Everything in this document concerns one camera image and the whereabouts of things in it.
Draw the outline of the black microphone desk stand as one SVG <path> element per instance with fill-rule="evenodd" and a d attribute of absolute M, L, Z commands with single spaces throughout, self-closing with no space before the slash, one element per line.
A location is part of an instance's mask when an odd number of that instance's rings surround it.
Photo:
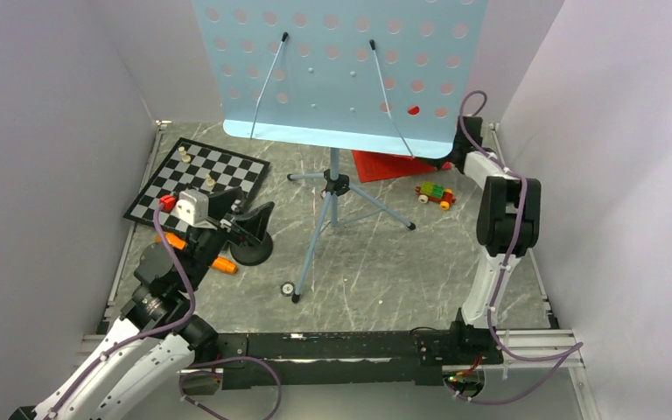
<path fill-rule="evenodd" d="M 230 254 L 233 259 L 244 266 L 256 266 L 266 262 L 274 249 L 274 242 L 271 235 L 266 232 L 260 244 L 249 243 L 231 243 L 229 245 Z"/>

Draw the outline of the orange toy microphone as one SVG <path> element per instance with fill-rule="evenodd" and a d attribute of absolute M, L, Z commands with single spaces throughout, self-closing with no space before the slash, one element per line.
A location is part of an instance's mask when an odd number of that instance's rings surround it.
<path fill-rule="evenodd" d="M 169 242 L 169 244 L 175 249 L 181 250 L 184 249 L 186 246 L 186 242 L 184 240 L 182 240 L 180 237 L 176 236 L 171 232 L 165 232 L 164 237 Z M 211 268 L 229 275 L 233 275 L 238 272 L 238 265 L 236 263 L 221 256 L 218 256 L 213 261 Z"/>

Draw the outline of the red sheet music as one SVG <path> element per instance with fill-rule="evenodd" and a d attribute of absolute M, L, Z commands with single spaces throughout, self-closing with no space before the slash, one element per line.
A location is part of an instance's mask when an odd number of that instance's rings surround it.
<path fill-rule="evenodd" d="M 447 171 L 450 163 L 436 167 L 413 157 L 394 156 L 360 150 L 352 151 L 353 161 L 362 183 L 399 179 L 413 175 Z"/>

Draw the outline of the light blue music stand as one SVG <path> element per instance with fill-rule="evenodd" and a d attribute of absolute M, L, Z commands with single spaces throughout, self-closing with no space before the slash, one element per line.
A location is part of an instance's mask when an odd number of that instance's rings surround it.
<path fill-rule="evenodd" d="M 452 151 L 483 1 L 196 1 L 232 137 Z"/>

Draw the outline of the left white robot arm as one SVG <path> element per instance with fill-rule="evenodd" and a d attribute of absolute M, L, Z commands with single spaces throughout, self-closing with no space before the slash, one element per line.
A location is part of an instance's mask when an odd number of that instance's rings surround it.
<path fill-rule="evenodd" d="M 241 265 L 272 254 L 272 201 L 247 212 L 239 187 L 161 197 L 152 215 L 159 241 L 142 253 L 139 285 L 94 351 L 44 401 L 13 419 L 122 419 L 179 371 L 221 361 L 219 333 L 196 313 L 195 292 L 224 248 Z"/>

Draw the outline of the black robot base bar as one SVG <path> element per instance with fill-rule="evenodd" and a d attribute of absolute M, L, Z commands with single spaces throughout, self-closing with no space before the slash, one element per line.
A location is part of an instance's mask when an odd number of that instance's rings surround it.
<path fill-rule="evenodd" d="M 411 382 L 440 386 L 444 376 L 501 362 L 496 348 L 459 344 L 451 329 L 385 332 L 222 333 L 186 372 L 221 376 L 224 390 L 260 386 Z"/>

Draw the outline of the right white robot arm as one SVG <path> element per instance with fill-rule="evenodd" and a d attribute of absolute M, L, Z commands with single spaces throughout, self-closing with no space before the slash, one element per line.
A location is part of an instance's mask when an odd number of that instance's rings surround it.
<path fill-rule="evenodd" d="M 471 291 L 451 324 L 449 355 L 469 363 L 481 350 L 495 348 L 491 326 L 516 265 L 540 235 L 542 184 L 521 178 L 498 155 L 482 146 L 482 119 L 461 116 L 452 162 L 482 190 L 476 234 L 479 263 Z"/>

